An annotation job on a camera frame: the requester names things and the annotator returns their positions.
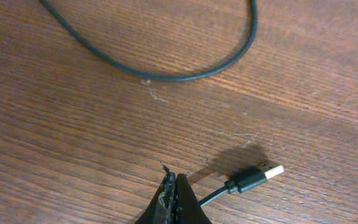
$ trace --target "brown wooden tabletop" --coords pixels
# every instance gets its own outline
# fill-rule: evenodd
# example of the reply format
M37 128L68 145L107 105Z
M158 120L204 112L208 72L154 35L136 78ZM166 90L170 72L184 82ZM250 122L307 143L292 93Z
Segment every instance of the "brown wooden tabletop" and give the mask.
M118 61L189 75L248 38L245 0L51 0ZM134 223L164 171L198 199L269 158L285 173L204 207L213 223L358 223L358 0L257 1L235 66L141 80L38 1L0 1L0 223Z

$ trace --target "wood grain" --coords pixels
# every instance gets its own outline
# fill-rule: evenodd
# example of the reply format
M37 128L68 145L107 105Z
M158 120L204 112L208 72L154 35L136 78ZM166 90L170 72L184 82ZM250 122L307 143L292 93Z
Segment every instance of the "wood grain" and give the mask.
M244 0L51 3L110 56L171 75L221 63L250 23ZM209 204L213 223L358 223L358 1L258 4L235 66L144 85L38 1L0 1L0 223L133 223L160 161L201 198L265 157L285 173Z

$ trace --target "cable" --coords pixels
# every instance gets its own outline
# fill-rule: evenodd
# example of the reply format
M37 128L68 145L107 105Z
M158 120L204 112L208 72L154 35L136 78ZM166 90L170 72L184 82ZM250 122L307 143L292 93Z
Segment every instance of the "cable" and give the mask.
M244 44L244 46L241 47L240 51L233 56L230 60L223 63L217 68L214 68L212 70L209 70L207 72L198 73L194 75L188 75L188 76L170 76L170 75L155 75L152 73L142 72L135 70L133 68L130 68L103 53L99 49L97 49L95 46L93 46L91 43L89 43L85 38L83 38L74 28L72 28L69 23L67 23L64 18L59 15L59 13L52 7L52 5L47 0L40 0L41 4L51 13L51 15L60 23L60 25L66 29L74 39L76 39L82 46L84 46L86 49L88 49L92 54L100 58L101 60L107 62L108 64L112 65L113 67L116 67L124 72L130 73L136 77L143 78L146 80L156 80L161 82L187 82L192 80L198 80L200 78L206 78L210 77L211 75L215 75L217 73L221 73L234 65L236 62L238 62L244 54L248 51L249 47L252 45L252 42L255 39L256 36L256 30L258 26L257 22L257 6L256 6L256 0L250 0L251 1L251 16L252 16L252 23L251 23L251 31L249 38L247 42Z
M282 172L284 172L284 167L272 161L265 161L257 166L251 166L234 174L224 183L224 187L215 190L207 197L201 199L198 204L203 207L226 193L247 192L254 187L266 183L268 179Z

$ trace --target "usb cable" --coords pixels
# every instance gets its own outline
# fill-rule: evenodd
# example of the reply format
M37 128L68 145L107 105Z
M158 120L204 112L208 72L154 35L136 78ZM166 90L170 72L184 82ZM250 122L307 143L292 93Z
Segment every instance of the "usb cable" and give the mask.
M265 161L257 166L251 166L234 174L224 183L224 187L217 189L207 197L201 199L198 203L202 207L226 193L244 193L254 187L266 183L268 179L271 179L282 172L284 172L284 166L272 161Z

